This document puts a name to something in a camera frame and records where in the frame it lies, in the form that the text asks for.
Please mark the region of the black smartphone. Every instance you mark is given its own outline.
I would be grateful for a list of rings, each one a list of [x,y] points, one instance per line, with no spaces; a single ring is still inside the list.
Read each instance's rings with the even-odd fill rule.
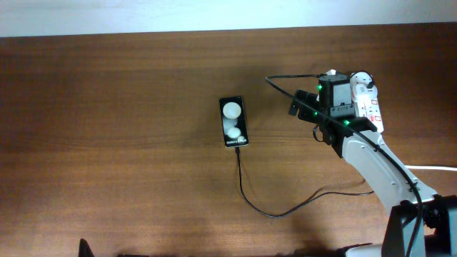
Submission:
[[[236,148],[249,144],[247,119],[240,96],[219,99],[221,123],[226,148]]]

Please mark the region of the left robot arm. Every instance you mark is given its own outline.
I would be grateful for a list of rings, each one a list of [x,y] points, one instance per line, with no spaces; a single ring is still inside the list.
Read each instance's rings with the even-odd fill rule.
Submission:
[[[81,238],[79,241],[79,252],[78,257],[95,257],[93,251],[91,250],[88,242]],[[149,257],[145,255],[133,255],[133,254],[118,254],[116,257]]]

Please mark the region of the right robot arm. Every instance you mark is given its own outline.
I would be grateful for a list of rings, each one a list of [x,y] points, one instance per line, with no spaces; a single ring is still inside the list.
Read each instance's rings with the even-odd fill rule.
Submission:
[[[381,244],[341,249],[342,256],[455,256],[456,197],[440,196],[395,156],[382,137],[373,77],[318,76],[318,93],[298,90],[289,113],[317,125],[323,142],[365,179],[389,214]]]

